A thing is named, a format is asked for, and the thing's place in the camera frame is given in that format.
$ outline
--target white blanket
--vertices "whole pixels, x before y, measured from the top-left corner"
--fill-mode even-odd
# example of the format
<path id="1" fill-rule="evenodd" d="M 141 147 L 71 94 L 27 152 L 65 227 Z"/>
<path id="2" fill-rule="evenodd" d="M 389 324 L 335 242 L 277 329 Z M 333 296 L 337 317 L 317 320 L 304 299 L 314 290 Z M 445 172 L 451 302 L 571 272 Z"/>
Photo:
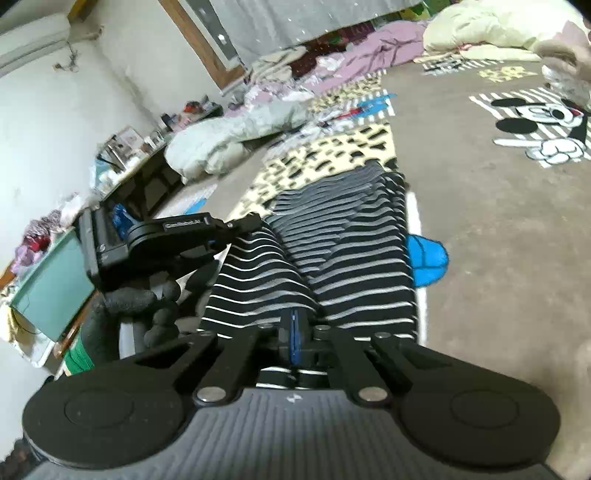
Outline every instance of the white blanket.
<path id="1" fill-rule="evenodd" d="M 588 31 L 581 14 L 566 0 L 464 0 L 435 17 L 425 30 L 423 43 L 427 54 L 479 43 L 533 50 L 540 41 L 562 31 L 568 20 Z M 487 52 L 494 55 L 493 60 L 524 59 L 519 51 L 509 49 L 475 54 L 488 58 Z"/>
<path id="2" fill-rule="evenodd" d="M 234 118 L 213 118 L 179 132 L 166 148 L 168 165 L 185 179 L 204 171 L 227 173 L 247 158 L 246 140 L 299 127 L 308 120 L 300 102 L 273 102 Z"/>

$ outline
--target blue shape on rug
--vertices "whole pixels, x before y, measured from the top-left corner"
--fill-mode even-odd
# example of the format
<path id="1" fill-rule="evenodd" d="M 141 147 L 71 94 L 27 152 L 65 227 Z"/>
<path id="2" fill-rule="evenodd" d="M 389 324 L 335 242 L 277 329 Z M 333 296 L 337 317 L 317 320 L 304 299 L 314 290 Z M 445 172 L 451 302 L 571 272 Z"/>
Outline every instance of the blue shape on rug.
<path id="1" fill-rule="evenodd" d="M 449 256 L 441 242 L 408 235 L 407 248 L 416 288 L 427 287 L 446 274 Z"/>

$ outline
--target metal screw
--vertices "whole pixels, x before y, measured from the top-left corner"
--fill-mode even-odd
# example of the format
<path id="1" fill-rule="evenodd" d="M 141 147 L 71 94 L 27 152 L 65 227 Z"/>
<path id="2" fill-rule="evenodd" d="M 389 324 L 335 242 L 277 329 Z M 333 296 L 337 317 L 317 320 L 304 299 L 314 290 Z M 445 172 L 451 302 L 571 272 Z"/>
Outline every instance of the metal screw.
<path id="1" fill-rule="evenodd" d="M 316 325 L 314 327 L 314 340 L 326 341 L 330 336 L 330 325 Z"/>
<path id="2" fill-rule="evenodd" d="M 381 387 L 365 387 L 359 390 L 359 398 L 365 401 L 382 401 L 388 398 L 388 392 Z"/>
<path id="3" fill-rule="evenodd" d="M 226 391 L 220 387 L 204 387 L 197 392 L 197 398 L 205 402 L 217 402 L 226 398 Z"/>

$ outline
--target white glove print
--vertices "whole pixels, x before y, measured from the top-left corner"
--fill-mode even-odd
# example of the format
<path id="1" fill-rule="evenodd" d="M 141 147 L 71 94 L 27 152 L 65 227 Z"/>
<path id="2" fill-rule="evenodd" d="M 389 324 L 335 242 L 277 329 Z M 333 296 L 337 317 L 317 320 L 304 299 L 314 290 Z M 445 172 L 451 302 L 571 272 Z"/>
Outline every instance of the white glove print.
<path id="1" fill-rule="evenodd" d="M 579 161 L 585 152 L 585 144 L 575 138 L 555 138 L 552 140 L 499 138 L 495 140 L 495 143 L 504 147 L 525 147 L 525 153 L 529 158 L 545 161 L 550 165 L 560 165 L 570 160 Z"/>

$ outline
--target leopard print rug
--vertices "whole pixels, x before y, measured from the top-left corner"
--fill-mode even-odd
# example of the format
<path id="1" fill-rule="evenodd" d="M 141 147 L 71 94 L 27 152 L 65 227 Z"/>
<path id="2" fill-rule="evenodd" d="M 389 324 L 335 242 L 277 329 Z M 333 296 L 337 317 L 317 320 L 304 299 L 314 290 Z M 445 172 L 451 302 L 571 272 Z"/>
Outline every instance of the leopard print rug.
<path id="1" fill-rule="evenodd" d="M 334 137 L 319 138 L 267 162 L 228 220 L 251 212 L 262 217 L 269 215 L 277 194 L 351 170 L 368 160 L 378 160 L 386 169 L 395 167 L 396 152 L 388 123 L 370 124 Z"/>
<path id="2" fill-rule="evenodd" d="M 370 92 L 381 90 L 384 73 L 386 70 L 368 73 L 364 79 L 348 82 L 329 90 L 324 95 L 313 99 L 309 110 L 318 113 L 334 106 L 344 106 L 348 100 L 359 99 Z"/>

